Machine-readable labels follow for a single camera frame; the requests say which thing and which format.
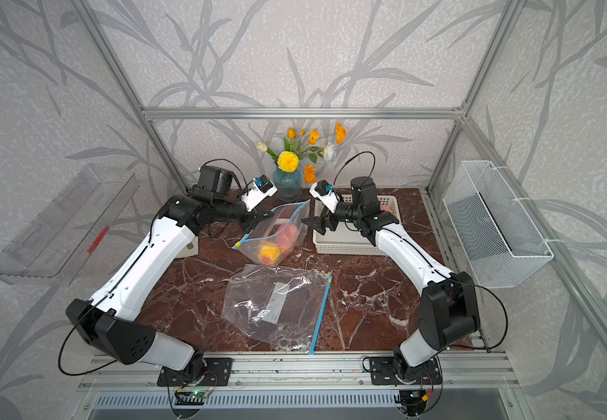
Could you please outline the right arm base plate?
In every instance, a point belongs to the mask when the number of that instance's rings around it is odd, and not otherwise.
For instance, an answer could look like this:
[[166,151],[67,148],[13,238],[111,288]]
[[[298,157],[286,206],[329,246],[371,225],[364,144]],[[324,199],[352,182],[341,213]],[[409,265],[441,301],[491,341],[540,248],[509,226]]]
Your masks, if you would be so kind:
[[371,376],[372,385],[440,385],[442,369],[438,358],[431,358],[416,367],[397,358],[370,356],[362,361]]

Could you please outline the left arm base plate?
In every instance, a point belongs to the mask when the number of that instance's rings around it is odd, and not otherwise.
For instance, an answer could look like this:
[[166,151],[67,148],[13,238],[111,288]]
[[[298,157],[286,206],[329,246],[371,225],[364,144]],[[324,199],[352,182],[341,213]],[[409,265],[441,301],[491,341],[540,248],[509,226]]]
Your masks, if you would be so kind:
[[206,386],[225,387],[228,385],[233,365],[232,358],[196,358],[182,370],[163,367],[158,376],[158,387]]

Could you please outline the white perforated plastic basket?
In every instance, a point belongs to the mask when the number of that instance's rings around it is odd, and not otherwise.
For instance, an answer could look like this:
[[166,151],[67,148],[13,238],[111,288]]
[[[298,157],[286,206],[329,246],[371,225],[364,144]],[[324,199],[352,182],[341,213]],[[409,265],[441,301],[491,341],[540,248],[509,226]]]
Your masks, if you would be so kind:
[[[351,194],[342,194],[343,201],[350,203]],[[378,202],[381,205],[388,205],[394,210],[398,222],[401,223],[401,213],[397,198],[392,195],[378,195]],[[316,201],[315,216],[320,215],[323,205]],[[351,255],[351,256],[378,256],[386,257],[387,254],[379,248],[371,245],[368,239],[364,238],[360,232],[351,230],[354,225],[347,222],[340,222],[335,231],[327,230],[324,236],[321,236],[315,230],[312,233],[312,243],[315,245],[317,253],[331,255]]]

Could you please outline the clear zip-top bag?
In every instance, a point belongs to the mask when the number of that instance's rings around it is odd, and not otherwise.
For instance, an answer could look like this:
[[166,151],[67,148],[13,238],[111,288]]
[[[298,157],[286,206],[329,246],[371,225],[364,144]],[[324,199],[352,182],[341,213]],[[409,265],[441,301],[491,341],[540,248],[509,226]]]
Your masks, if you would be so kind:
[[249,264],[228,281],[222,318],[277,351],[311,355],[331,280],[322,271]]
[[233,246],[256,264],[267,267],[277,266],[303,243],[308,232],[303,219],[309,216],[310,201],[283,204],[273,208],[272,213],[272,218],[260,222]]

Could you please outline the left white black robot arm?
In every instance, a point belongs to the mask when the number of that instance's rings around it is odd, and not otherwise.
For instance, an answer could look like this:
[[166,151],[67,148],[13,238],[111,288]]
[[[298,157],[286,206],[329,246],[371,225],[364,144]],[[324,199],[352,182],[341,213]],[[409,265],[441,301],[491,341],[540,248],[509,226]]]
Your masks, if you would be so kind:
[[254,208],[273,192],[258,178],[239,187],[231,199],[234,172],[205,164],[187,194],[171,196],[154,216],[149,232],[118,271],[87,300],[74,299],[66,315],[85,343],[130,365],[144,362],[195,380],[205,372],[201,350],[136,319],[149,293],[170,264],[201,231],[214,222],[235,222],[249,230],[258,220]]

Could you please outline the yellow peach with leaf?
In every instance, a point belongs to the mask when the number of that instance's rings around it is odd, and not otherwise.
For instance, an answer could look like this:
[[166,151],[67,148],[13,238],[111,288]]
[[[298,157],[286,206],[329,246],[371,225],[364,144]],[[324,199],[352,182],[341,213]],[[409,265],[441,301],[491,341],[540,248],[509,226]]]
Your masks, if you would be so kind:
[[277,243],[270,243],[270,241],[265,241],[261,243],[261,246],[258,250],[258,261],[266,266],[273,266],[278,264],[280,257],[282,255],[282,250]]

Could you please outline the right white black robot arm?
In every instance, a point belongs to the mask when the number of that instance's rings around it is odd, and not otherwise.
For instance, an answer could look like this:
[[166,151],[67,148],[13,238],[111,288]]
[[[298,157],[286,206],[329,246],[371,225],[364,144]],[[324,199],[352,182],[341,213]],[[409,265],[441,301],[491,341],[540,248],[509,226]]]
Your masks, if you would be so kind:
[[370,177],[351,182],[352,200],[346,202],[333,185],[320,180],[311,196],[324,209],[303,222],[322,236],[350,222],[371,245],[390,257],[420,295],[416,331],[394,350],[394,369],[406,379],[440,352],[480,329],[477,294],[471,277],[440,264],[406,231],[399,219],[383,210]]

